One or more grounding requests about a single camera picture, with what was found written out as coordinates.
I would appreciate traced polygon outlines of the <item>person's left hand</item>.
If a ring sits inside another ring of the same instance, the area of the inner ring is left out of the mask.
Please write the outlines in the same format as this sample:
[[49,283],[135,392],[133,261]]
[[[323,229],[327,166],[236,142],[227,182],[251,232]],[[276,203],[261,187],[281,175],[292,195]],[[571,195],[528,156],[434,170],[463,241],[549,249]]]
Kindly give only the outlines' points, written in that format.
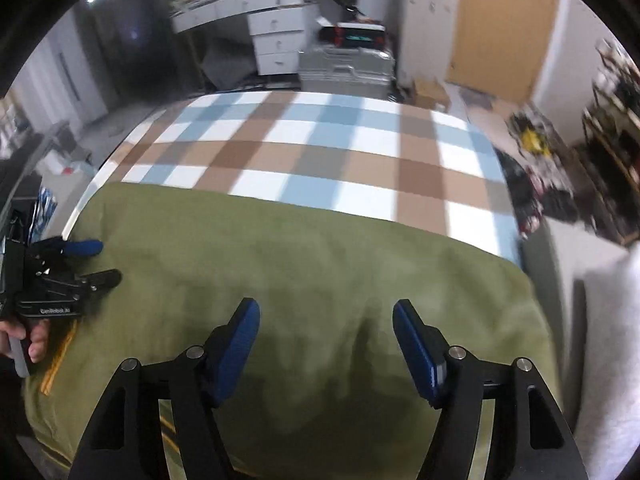
[[41,362],[47,353],[51,323],[49,320],[30,320],[29,328],[17,321],[0,322],[0,350],[2,356],[12,359],[10,338],[29,340],[27,353],[30,362]]

